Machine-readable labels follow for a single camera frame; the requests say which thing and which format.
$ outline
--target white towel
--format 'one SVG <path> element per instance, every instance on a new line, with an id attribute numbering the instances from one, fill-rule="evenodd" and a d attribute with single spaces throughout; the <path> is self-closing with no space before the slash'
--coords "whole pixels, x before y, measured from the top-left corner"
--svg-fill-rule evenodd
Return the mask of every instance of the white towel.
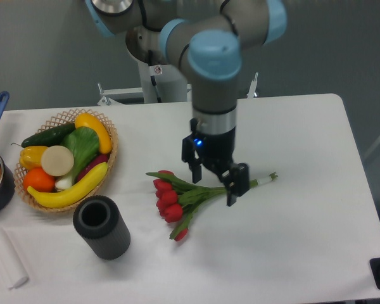
<path id="1" fill-rule="evenodd" d="M 8 289 L 20 287 L 29 277 L 6 231 L 0 228 L 0 276 Z"/>

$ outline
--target white table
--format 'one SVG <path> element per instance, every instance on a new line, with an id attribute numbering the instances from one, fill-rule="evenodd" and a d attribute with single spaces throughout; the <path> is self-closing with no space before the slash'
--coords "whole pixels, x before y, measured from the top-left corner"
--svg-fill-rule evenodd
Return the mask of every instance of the white table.
<path id="1" fill-rule="evenodd" d="M 193 220 L 182 244 L 155 207 L 145 172 L 181 162 L 191 104 L 99 107 L 120 150 L 102 194 L 113 199 L 132 243 L 100 260 L 71 216 L 48 217 L 15 196 L 0 212 L 30 275 L 19 289 L 0 281 L 0 303 L 311 303 L 377 298 L 369 260 L 380 257 L 380 223 L 342 100 L 327 95 L 242 100 L 234 158 L 251 177 L 280 178 L 228 208 L 225 198 Z M 0 154 L 14 168 L 20 143 L 60 109 L 7 111 Z M 202 185 L 217 186 L 203 171 Z"/>

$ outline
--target light blue joint cap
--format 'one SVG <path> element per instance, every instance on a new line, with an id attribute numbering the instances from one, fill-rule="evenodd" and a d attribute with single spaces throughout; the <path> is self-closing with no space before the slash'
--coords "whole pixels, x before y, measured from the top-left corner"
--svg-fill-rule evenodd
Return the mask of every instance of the light blue joint cap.
<path id="1" fill-rule="evenodd" d="M 159 48 L 167 61 L 169 61 L 169 59 L 167 58 L 167 41 L 169 39 L 170 33 L 173 31 L 173 29 L 176 26 L 178 26 L 180 23 L 183 23 L 183 22 L 186 22 L 185 19 L 170 20 L 168 23 L 166 23 L 166 25 L 160 31 Z"/>
<path id="2" fill-rule="evenodd" d="M 287 14 L 281 0 L 266 0 L 269 8 L 269 30 L 265 44 L 280 38 L 286 31 Z"/>
<path id="3" fill-rule="evenodd" d="M 106 25 L 101 21 L 100 17 L 97 15 L 96 10 L 93 8 L 91 4 L 91 0 L 85 0 L 86 6 L 89 9 L 91 18 L 93 18 L 94 24 L 96 24 L 97 29 L 103 37 L 114 37 L 115 35 L 110 32 L 110 30 L 106 27 Z"/>
<path id="4" fill-rule="evenodd" d="M 187 58 L 196 73 L 216 81 L 232 79 L 242 66 L 238 38 L 223 30 L 205 30 L 194 35 Z"/>

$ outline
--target orange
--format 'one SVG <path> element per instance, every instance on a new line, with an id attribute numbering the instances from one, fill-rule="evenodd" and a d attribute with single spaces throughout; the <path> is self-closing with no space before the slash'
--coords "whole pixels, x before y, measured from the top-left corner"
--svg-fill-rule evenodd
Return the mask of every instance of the orange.
<path id="1" fill-rule="evenodd" d="M 42 168 L 34 168 L 28 171 L 23 180 L 23 187 L 26 191 L 29 186 L 39 192 L 52 192 L 55 187 L 55 178 Z"/>

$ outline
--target wicker basket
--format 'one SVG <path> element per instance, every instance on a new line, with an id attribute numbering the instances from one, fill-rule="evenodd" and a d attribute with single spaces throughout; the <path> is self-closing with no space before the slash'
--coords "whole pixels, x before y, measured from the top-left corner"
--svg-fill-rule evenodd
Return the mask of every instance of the wicker basket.
<path id="1" fill-rule="evenodd" d="M 75 210 L 78 204 L 82 200 L 95 195 L 100 190 L 101 186 L 103 185 L 103 182 L 107 179 L 107 176 L 110 174 L 110 170 L 113 167 L 115 158 L 117 156 L 118 135 L 117 135 L 117 130 L 113 125 L 113 122 L 109 120 L 107 117 L 105 117 L 103 114 L 100 114 L 92 110 L 83 110 L 83 109 L 74 109 L 68 112 L 64 111 L 62 113 L 58 113 L 56 116 L 52 116 L 50 120 L 47 120 L 46 123 L 42 125 L 40 129 L 38 129 L 37 133 L 48 130 L 53 127 L 57 127 L 59 125 L 64 125 L 68 122 L 73 122 L 75 118 L 81 113 L 90 113 L 91 115 L 97 117 L 103 123 L 103 125 L 105 126 L 106 130 L 108 131 L 111 137 L 113 148 L 110 153 L 110 158 L 108 160 L 108 170 L 107 170 L 106 176 L 88 195 L 86 195 L 80 201 L 77 201 L 76 203 L 70 206 L 63 207 L 63 208 L 46 208 L 38 204 L 36 200 L 28 192 L 26 192 L 26 190 L 24 190 L 23 180 L 28 171 L 27 169 L 22 167 L 19 163 L 17 163 L 15 171 L 14 171 L 15 191 L 26 204 L 28 204 L 29 206 L 31 206 L 32 208 L 36 210 L 47 212 L 47 213 L 63 213 L 63 212 L 69 212 L 69 211 Z"/>

